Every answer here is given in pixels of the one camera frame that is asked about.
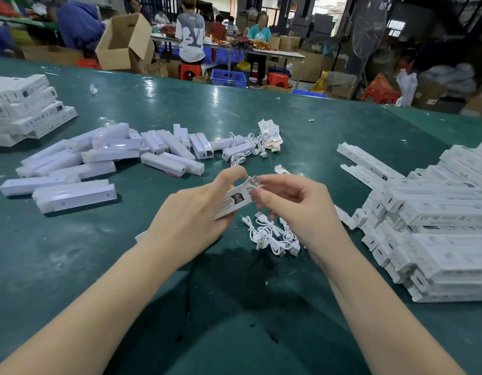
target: teal t-shirt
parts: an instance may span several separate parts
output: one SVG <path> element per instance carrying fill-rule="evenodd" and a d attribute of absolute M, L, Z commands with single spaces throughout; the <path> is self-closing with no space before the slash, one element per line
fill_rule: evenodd
<path fill-rule="evenodd" d="M 269 42 L 269 37 L 272 35 L 268 27 L 264 27 L 262 30 L 258 28 L 258 24 L 253 25 L 248 31 L 249 39 L 261 40 L 263 42 Z"/>

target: red plastic bag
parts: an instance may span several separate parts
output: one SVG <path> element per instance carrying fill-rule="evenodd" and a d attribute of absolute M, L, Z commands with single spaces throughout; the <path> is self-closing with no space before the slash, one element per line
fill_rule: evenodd
<path fill-rule="evenodd" d="M 5 17 L 14 17 L 17 15 L 17 13 L 13 11 L 13 8 L 10 4 L 0 0 L 0 15 L 4 15 Z"/>

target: person in red shirt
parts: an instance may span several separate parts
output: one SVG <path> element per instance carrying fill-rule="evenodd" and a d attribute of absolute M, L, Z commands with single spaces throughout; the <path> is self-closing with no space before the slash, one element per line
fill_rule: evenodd
<path fill-rule="evenodd" d="M 211 25 L 211 35 L 215 39 L 225 40 L 227 39 L 227 29 L 222 24 L 223 17 L 218 15 L 215 18 L 215 22 Z"/>

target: hand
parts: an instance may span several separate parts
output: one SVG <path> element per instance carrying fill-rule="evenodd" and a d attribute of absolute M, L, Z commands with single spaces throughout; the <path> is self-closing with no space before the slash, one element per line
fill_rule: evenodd
<path fill-rule="evenodd" d="M 324 184 L 297 175 L 257 177 L 263 187 L 251 192 L 256 207 L 269 208 L 271 220 L 281 216 L 309 250 L 322 254 L 348 239 Z"/>
<path fill-rule="evenodd" d="M 213 219 L 232 183 L 246 177 L 245 168 L 235 166 L 221 171 L 212 183 L 169 195 L 137 246 L 151 257 L 158 255 L 172 271 L 185 265 L 230 225 L 234 214 Z"/>

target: right hand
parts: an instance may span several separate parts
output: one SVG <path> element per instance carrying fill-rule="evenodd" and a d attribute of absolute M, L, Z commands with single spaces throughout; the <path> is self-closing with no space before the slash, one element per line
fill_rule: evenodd
<path fill-rule="evenodd" d="M 251 191 L 257 208 L 269 208 L 271 220 L 281 216 L 312 252 L 325 254 L 349 239 L 324 184 L 287 174 L 257 178 L 262 188 Z"/>

